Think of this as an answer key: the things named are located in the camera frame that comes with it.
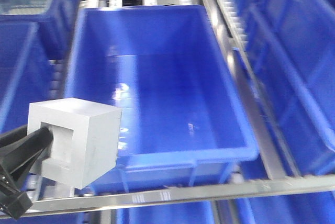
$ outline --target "metal shelf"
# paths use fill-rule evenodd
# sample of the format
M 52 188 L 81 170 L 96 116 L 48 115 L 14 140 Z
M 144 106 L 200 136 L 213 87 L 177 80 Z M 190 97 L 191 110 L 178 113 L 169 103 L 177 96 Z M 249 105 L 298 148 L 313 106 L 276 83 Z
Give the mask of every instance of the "metal shelf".
M 35 177 L 35 180 L 38 181 L 38 185 L 35 185 L 36 194 L 31 194 L 32 199 L 35 201 L 31 209 L 24 215 L 25 217 L 164 205 L 190 201 L 215 201 L 241 197 L 262 197 L 335 190 L 335 175 L 310 175 L 302 177 L 295 166 L 295 162 L 285 144 L 283 135 L 276 127 L 276 122 L 267 104 L 266 96 L 258 86 L 257 78 L 248 63 L 247 53 L 244 50 L 246 36 L 243 30 L 243 21 L 237 17 L 232 0 L 123 0 L 123 2 L 120 0 L 81 0 L 80 8 L 108 6 L 120 8 L 122 5 L 134 3 L 144 3 L 147 5 L 201 4 L 205 6 L 221 51 L 225 56 L 229 70 L 236 82 L 247 116 L 258 140 L 260 155 L 269 179 L 243 181 L 242 175 L 237 170 L 232 175 L 232 179 L 228 184 L 171 187 L 154 191 L 104 196 L 93 196 L 92 193 L 88 192 L 84 195 L 86 197 L 74 197 L 73 188 L 56 183 L 56 185 L 49 186 L 49 188 L 44 187 L 44 192 L 41 193 L 44 195 L 44 199 L 37 200 L 39 197 L 36 196 L 36 194 L 40 195 L 41 179 Z M 239 49 L 244 65 L 247 67 L 249 79 L 256 87 L 256 95 L 262 104 L 262 111 L 275 129 L 277 139 L 281 142 L 280 151 L 284 153 L 286 162 L 289 164 L 294 177 L 287 176 L 286 174 L 271 135 L 265 126 L 261 110 L 255 102 L 254 93 L 250 90 L 247 77 L 242 71 L 237 56 L 233 52 L 233 47 Z M 48 189 L 52 189 L 52 193 L 48 199 L 45 199 Z M 219 203 L 213 203 L 214 210 L 218 204 Z M 101 215 L 101 219 L 107 219 L 106 223 L 110 223 L 110 214 L 110 211 L 105 211 L 104 218 L 102 217 L 103 215 Z M 215 212 L 217 222 L 218 219 L 220 219 L 219 215 L 219 212 Z M 2 218 L 7 218 L 7 216 L 1 215 L 0 219 Z

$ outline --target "white cube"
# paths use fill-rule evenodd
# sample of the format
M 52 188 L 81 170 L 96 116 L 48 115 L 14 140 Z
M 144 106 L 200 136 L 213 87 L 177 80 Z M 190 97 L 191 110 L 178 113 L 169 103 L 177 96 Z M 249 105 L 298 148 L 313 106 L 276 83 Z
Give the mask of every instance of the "white cube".
M 53 142 L 30 170 L 82 189 L 116 165 L 121 109 L 77 98 L 32 103 L 28 134 L 43 126 Z

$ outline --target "aluminum rail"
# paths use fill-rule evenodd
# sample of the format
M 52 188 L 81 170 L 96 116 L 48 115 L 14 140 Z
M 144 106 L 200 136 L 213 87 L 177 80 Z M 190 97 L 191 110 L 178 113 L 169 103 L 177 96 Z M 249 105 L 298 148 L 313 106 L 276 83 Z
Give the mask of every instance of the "aluminum rail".
M 127 194 L 39 200 L 33 202 L 33 206 L 23 217 L 333 190 L 335 190 L 335 175 L 310 175 L 277 180 L 246 181 L 241 184 L 173 187 Z
M 261 158 L 266 169 L 267 175 L 270 179 L 273 178 L 284 178 L 286 172 L 277 154 L 276 148 L 270 137 L 270 133 L 266 129 L 266 126 L 261 118 L 261 113 L 258 110 L 256 102 L 253 99 L 252 92 L 248 87 L 246 78 L 242 72 L 241 66 L 239 64 L 236 56 L 232 54 L 232 47 L 228 42 L 228 33 L 225 27 L 220 30 L 217 29 L 218 24 L 223 24 L 222 18 L 220 17 L 222 10 L 216 4 L 215 0 L 203 0 L 204 6 L 206 8 L 208 17 L 212 23 L 214 32 L 216 34 L 217 40 L 221 47 L 222 53 L 225 56 L 229 71 L 234 78 L 237 85 L 240 97 L 242 99 L 244 108 L 247 112 L 249 122 L 255 133 L 255 137 L 258 141 Z M 241 49 L 244 49 L 240 41 L 236 42 Z

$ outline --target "blue plastic bin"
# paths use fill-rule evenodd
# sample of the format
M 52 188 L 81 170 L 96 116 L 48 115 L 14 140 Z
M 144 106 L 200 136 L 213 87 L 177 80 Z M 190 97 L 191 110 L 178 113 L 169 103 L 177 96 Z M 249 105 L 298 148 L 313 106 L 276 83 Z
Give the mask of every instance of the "blue plastic bin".
M 210 202 L 117 210 L 116 224 L 214 224 Z
M 241 165 L 245 179 L 266 178 L 260 159 Z M 242 224 L 335 223 L 333 192 L 237 199 Z
M 50 8 L 37 15 L 0 15 L 0 21 L 32 21 L 40 25 L 39 33 L 50 59 L 61 59 L 69 48 L 79 0 L 52 0 Z
M 325 0 L 253 0 L 247 52 L 303 174 L 335 167 L 335 14 Z
M 29 103 L 48 99 L 52 68 L 37 23 L 0 23 L 0 132 L 28 121 Z
M 82 10 L 65 97 L 123 108 L 97 193 L 223 183 L 258 154 L 201 6 Z
M 3 224 L 84 224 L 82 219 L 83 213 L 65 214 L 65 215 L 48 215 L 38 217 L 22 217 L 18 220 L 5 219 L 1 220 Z

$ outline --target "metal rail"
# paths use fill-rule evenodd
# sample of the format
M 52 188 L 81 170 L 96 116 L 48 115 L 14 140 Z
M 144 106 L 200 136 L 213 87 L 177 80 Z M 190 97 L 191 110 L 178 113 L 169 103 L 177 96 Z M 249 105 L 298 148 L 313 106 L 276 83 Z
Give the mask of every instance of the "metal rail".
M 333 190 L 335 175 L 288 177 L 279 180 L 247 181 L 241 184 L 174 187 L 128 194 L 39 200 L 33 202 L 33 206 L 24 217 Z

